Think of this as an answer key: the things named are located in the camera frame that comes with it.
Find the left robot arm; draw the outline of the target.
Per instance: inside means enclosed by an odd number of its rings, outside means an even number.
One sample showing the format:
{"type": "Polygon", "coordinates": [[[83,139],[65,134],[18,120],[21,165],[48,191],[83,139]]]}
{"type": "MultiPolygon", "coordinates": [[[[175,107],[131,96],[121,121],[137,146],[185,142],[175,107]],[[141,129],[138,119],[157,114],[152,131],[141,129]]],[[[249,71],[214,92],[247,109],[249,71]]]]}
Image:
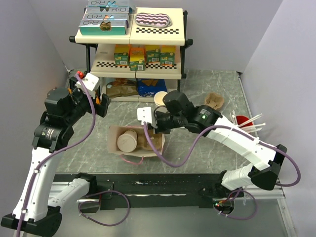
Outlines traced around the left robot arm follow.
{"type": "Polygon", "coordinates": [[[110,99],[101,93],[102,80],[92,74],[70,78],[69,87],[48,92],[39,126],[34,131],[32,160],[23,192],[13,212],[3,216],[1,226],[13,229],[18,237],[32,234],[55,235],[67,204],[81,197],[93,198],[96,177],[80,173],[57,196],[50,197],[56,169],[63,153],[71,148],[73,127],[85,114],[105,117],[110,99]]]}

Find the pink white paper bag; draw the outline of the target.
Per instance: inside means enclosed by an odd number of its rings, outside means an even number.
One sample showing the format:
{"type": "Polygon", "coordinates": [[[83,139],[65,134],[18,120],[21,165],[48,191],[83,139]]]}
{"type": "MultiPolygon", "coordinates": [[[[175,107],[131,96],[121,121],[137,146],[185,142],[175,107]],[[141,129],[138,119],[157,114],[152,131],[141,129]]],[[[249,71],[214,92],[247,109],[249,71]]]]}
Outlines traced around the pink white paper bag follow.
{"type": "Polygon", "coordinates": [[[117,139],[120,135],[124,134],[128,130],[135,130],[136,133],[144,133],[144,128],[142,126],[116,126],[111,125],[108,130],[107,135],[107,148],[108,152],[111,154],[117,154],[120,156],[132,156],[132,157],[140,157],[142,159],[144,158],[152,158],[156,157],[157,154],[152,151],[147,151],[144,149],[141,149],[139,147],[136,147],[136,149],[130,153],[122,152],[118,146],[117,146],[117,139]]]}

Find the white paper cup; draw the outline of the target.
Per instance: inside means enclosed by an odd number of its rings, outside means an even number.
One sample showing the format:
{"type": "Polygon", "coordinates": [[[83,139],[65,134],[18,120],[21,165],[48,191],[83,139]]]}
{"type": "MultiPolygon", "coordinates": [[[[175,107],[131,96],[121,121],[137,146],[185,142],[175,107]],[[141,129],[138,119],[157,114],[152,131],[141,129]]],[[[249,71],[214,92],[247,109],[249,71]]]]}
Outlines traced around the white paper cup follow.
{"type": "Polygon", "coordinates": [[[128,145],[135,149],[137,147],[137,133],[135,130],[131,129],[124,133],[126,137],[128,137],[128,145]]]}

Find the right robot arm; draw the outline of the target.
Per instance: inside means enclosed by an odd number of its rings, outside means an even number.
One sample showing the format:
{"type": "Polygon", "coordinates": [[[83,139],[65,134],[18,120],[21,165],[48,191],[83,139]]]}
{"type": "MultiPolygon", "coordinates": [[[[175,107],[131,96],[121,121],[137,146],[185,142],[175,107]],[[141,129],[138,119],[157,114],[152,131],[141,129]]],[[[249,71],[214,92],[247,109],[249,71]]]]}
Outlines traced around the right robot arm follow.
{"type": "Polygon", "coordinates": [[[215,140],[249,161],[248,166],[223,172],[216,184],[216,193],[228,196],[233,190],[255,185],[273,190],[286,154],[286,147],[271,146],[231,123],[219,111],[208,105],[194,106],[187,96],[177,90],[167,93],[164,109],[155,109],[157,133],[168,134],[174,128],[184,127],[191,133],[215,140]]]}

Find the white plastic lid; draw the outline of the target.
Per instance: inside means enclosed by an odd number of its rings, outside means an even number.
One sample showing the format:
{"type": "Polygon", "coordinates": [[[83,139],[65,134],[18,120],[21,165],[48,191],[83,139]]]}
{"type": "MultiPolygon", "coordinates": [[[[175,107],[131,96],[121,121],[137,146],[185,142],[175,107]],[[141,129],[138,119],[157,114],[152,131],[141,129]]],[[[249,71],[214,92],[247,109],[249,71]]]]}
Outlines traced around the white plastic lid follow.
{"type": "Polygon", "coordinates": [[[134,151],[135,149],[131,148],[128,145],[128,137],[126,137],[124,134],[120,135],[117,139],[117,146],[122,152],[130,153],[134,151]]]}

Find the single cardboard cup carrier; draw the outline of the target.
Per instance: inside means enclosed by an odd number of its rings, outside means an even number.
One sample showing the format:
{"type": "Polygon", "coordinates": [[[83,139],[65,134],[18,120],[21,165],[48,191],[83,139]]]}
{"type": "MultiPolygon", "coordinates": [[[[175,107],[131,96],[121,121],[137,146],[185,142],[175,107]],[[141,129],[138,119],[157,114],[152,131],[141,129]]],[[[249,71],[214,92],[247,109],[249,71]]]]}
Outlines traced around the single cardboard cup carrier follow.
{"type": "MultiPolygon", "coordinates": [[[[162,134],[153,134],[149,132],[149,137],[155,149],[159,151],[162,148],[162,134]]],[[[147,151],[153,150],[144,133],[137,133],[137,147],[147,151]]]]}

